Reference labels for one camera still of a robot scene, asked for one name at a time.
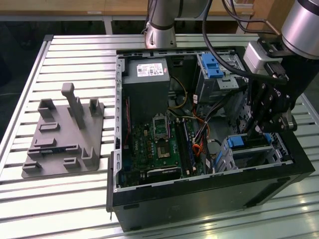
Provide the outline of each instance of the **red wire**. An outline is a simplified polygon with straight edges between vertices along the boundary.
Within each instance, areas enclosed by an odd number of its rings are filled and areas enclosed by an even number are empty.
[[[126,135],[126,139],[125,139],[124,145],[126,145],[126,143],[128,141],[128,138],[129,138],[129,133],[130,133],[130,118],[129,118],[129,103],[128,103],[128,100],[126,100],[126,117],[128,119],[128,133]]]

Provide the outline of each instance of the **metal table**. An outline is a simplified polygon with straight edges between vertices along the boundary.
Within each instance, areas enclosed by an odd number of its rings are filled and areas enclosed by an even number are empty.
[[[254,35],[211,35],[214,46],[246,46]],[[178,47],[204,47],[201,35],[178,35]],[[123,233],[105,210],[107,161],[113,150],[116,49],[144,48],[141,35],[55,36],[44,41],[0,145],[0,238],[284,238],[319,236],[319,117],[302,95],[295,132],[316,172],[268,203],[211,217]],[[46,179],[21,177],[39,118],[40,99],[66,104],[63,82],[87,103],[105,105],[100,169]]]

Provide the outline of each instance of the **motherboard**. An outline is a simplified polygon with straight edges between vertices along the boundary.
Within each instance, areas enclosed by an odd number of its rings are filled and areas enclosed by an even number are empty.
[[[191,120],[170,121],[156,115],[145,124],[132,125],[131,142],[123,154],[122,187],[162,182],[203,173],[192,152]]]

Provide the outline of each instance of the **ram slot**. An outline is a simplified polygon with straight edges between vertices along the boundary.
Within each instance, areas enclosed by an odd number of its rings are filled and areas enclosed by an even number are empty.
[[[183,122],[175,122],[175,133],[183,174],[190,175],[192,173],[192,166],[190,163],[187,148],[187,138],[185,136],[185,128]]]
[[[186,125],[185,119],[183,119],[183,122],[184,122],[184,129],[185,129],[185,137],[186,137],[186,141],[187,141],[187,151],[188,151],[189,161],[190,161],[192,169],[194,171],[194,170],[196,170],[196,167],[195,167],[196,163],[195,163],[195,158],[194,158],[194,154],[193,154],[193,149],[191,148],[192,142],[191,142],[191,139],[189,137],[189,133],[187,130],[187,125]]]

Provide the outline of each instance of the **yellow wire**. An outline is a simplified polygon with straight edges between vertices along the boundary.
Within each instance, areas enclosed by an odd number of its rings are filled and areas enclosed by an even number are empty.
[[[203,121],[201,118],[197,117],[194,113],[193,113],[193,116],[195,116],[196,119],[198,119],[200,122],[204,123],[204,121]],[[209,138],[210,128],[209,128],[209,125],[208,125],[208,124],[207,124],[207,128],[208,128],[207,138]]]
[[[183,90],[184,90],[184,93],[185,93],[185,98],[184,98],[184,101],[183,101],[183,103],[182,103],[181,105],[179,105],[179,106],[173,106],[173,107],[168,107],[170,110],[175,110],[175,109],[179,109],[179,108],[183,107],[183,106],[186,104],[186,101],[187,101],[187,91],[186,91],[185,87],[183,86],[183,84],[179,81],[178,78],[176,78],[175,76],[171,76],[171,77],[174,78],[174,79],[182,86],[182,88],[183,88]]]
[[[168,111],[170,112],[173,116],[175,116],[176,118],[188,118],[188,119],[196,119],[195,117],[191,117],[191,116],[177,116],[175,115],[172,111]]]

